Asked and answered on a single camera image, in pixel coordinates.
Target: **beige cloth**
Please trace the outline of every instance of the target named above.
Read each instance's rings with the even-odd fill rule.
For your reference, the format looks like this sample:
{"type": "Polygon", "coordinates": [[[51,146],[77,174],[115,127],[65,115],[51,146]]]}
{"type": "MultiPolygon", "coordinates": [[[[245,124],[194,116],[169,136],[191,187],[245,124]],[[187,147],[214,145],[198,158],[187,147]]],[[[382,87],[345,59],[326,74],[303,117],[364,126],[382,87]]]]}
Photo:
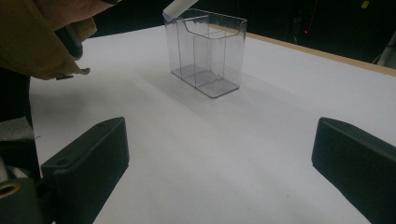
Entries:
{"type": "MultiPolygon", "coordinates": [[[[72,25],[81,41],[96,32],[92,18],[72,25]]],[[[40,79],[89,72],[77,66],[33,0],[0,0],[0,67],[40,79]]]]}

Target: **clear plastic box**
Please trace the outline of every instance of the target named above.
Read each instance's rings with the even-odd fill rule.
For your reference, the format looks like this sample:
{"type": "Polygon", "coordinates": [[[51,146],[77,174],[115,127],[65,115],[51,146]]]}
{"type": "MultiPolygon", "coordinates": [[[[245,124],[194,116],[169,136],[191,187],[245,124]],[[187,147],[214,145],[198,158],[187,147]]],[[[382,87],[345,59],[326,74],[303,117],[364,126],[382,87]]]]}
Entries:
{"type": "Polygon", "coordinates": [[[198,9],[165,20],[172,74],[212,98],[239,89],[247,25],[198,9]]]}

